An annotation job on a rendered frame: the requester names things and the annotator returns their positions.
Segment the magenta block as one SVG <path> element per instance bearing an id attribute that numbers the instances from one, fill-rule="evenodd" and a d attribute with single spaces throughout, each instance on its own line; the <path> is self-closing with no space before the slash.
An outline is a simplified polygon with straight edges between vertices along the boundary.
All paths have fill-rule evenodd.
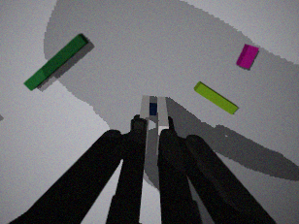
<path id="1" fill-rule="evenodd" d="M 245 44 L 236 64 L 249 69 L 257 52 L 258 48 Z"/>

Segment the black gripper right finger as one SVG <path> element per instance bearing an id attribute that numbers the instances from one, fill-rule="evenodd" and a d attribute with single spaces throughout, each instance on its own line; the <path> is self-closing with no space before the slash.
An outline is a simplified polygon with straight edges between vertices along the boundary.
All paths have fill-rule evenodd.
<path id="1" fill-rule="evenodd" d="M 155 130 L 161 224 L 203 224 L 187 177 L 215 224 L 277 224 L 201 137 L 178 136 L 161 96 Z"/>

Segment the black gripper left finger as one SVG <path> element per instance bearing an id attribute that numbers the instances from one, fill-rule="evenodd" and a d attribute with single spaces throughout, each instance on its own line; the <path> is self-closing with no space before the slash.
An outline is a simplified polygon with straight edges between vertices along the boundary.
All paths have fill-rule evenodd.
<path id="1" fill-rule="evenodd" d="M 27 212 L 8 224 L 81 224 L 120 160 L 106 224 L 138 224 L 149 119 L 150 96 L 143 95 L 129 133 L 106 131 Z"/>

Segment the small blue cube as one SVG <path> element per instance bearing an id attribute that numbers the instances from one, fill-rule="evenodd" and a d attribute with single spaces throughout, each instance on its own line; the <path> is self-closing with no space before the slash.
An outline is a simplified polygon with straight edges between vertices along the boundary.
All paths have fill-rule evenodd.
<path id="1" fill-rule="evenodd" d="M 149 115 L 156 115 L 157 112 L 157 104 L 149 103 Z"/>

